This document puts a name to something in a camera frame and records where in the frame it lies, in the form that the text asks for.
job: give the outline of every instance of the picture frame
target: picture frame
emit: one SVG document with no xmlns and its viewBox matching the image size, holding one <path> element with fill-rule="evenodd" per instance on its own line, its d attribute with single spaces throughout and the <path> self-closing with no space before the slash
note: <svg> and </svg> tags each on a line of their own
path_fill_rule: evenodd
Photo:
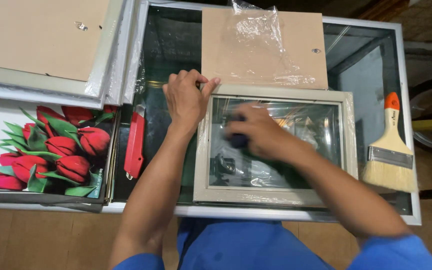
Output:
<svg viewBox="0 0 432 270">
<path fill-rule="evenodd" d="M 312 189 L 214 186 L 209 184 L 213 100 L 217 98 L 282 101 L 292 103 L 337 105 L 340 134 L 341 168 L 358 178 L 353 97 L 350 92 L 292 89 L 255 85 L 220 84 L 210 97 L 206 115 L 198 126 L 198 145 L 194 171 L 193 201 L 264 203 L 279 205 L 321 206 Z"/>
<path fill-rule="evenodd" d="M 100 25 L 101 35 L 87 81 L 0 67 L 0 85 L 35 91 L 48 91 L 54 94 L 104 99 L 103 80 L 110 64 L 111 52 L 117 36 L 115 31 L 117 23 L 115 22 L 120 20 L 123 4 L 123 0 L 109 1 L 104 22 Z"/>
</svg>

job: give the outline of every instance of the tulip poster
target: tulip poster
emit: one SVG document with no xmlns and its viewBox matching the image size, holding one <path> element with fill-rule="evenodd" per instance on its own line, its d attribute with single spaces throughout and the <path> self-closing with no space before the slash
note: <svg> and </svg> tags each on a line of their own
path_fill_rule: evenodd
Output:
<svg viewBox="0 0 432 270">
<path fill-rule="evenodd" d="M 0 189 L 98 198 L 115 109 L 0 100 Z"/>
</svg>

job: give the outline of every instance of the silver frame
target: silver frame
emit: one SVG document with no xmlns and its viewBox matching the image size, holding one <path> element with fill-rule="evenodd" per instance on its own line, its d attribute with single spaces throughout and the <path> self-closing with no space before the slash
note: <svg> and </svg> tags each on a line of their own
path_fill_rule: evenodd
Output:
<svg viewBox="0 0 432 270">
<path fill-rule="evenodd" d="M 115 22 L 119 22 L 121 12 L 123 11 L 123 3 L 123 0 L 109 1 L 103 23 L 103 30 L 96 48 L 93 67 L 87 81 L 0 68 L 0 84 L 27 89 L 53 91 L 58 94 L 105 99 L 103 96 L 104 91 L 102 89 L 102 83 L 107 67 L 110 64 L 113 40 L 117 36 L 115 29 L 118 24 Z"/>
<path fill-rule="evenodd" d="M 222 6 L 175 2 L 171 0 L 150 0 L 152 6 L 171 7 L 189 10 L 202 10 L 203 7 Z M 147 15 L 147 9 L 140 9 L 140 16 Z M 403 111 L 403 122 L 405 127 L 405 141 L 410 150 L 414 151 L 413 129 L 411 126 L 410 101 L 408 94 L 408 81 L 406 78 L 406 64 L 404 55 L 404 43 L 401 24 L 379 21 L 363 21 L 356 19 L 345 19 L 336 17 L 322 17 L 323 23 L 338 25 L 350 25 L 367 28 L 382 28 L 394 30 L 396 37 L 396 52 L 399 66 L 399 81 L 401 84 L 401 108 Z M 103 207 L 103 213 L 122 213 L 125 203 L 109 203 Z M 1 209 L 24 209 L 24 210 L 47 210 L 47 211 L 66 211 L 76 212 L 62 207 L 44 207 L 41 205 L 22 205 L 22 204 L 0 204 Z M 412 215 L 401 215 L 401 218 L 408 225 L 421 225 L 420 197 L 418 192 L 411 193 Z M 234 208 L 234 207 L 213 207 L 213 206 L 196 206 L 196 205 L 177 205 L 174 214 L 181 217 L 195 218 L 226 218 L 226 219 L 256 219 L 256 220 L 281 220 L 281 221 L 301 221 L 301 222 L 337 222 L 336 218 L 327 212 L 305 211 L 305 210 L 280 210 L 280 209 L 256 209 L 256 208 Z"/>
<path fill-rule="evenodd" d="M 209 186 L 209 160 L 213 98 L 255 99 L 338 106 L 341 125 L 341 167 L 358 178 L 353 95 L 350 92 L 282 87 L 220 84 L 213 91 L 204 119 L 198 128 L 198 145 L 194 169 L 193 201 L 269 203 L 280 205 L 320 206 L 324 204 L 314 190 L 288 188 L 243 188 Z"/>
</svg>

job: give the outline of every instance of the blue shirt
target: blue shirt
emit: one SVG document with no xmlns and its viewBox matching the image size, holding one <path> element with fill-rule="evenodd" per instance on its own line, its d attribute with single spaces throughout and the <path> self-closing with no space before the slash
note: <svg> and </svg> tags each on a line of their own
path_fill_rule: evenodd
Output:
<svg viewBox="0 0 432 270">
<path fill-rule="evenodd" d="M 333 270 L 280 221 L 184 218 L 177 234 L 181 270 Z M 137 254 L 114 270 L 163 270 L 157 255 Z M 432 256 L 415 235 L 371 237 L 349 270 L 432 270 Z"/>
</svg>

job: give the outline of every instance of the blue sleeve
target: blue sleeve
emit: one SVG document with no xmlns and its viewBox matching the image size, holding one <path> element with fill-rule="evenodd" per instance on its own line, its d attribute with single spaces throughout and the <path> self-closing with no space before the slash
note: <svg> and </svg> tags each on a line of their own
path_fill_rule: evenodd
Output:
<svg viewBox="0 0 432 270">
<path fill-rule="evenodd" d="M 120 262 L 113 270 L 164 270 L 164 263 L 158 255 L 141 253 Z"/>
<path fill-rule="evenodd" d="M 347 270 L 432 270 L 432 256 L 415 235 L 371 237 Z"/>
</svg>

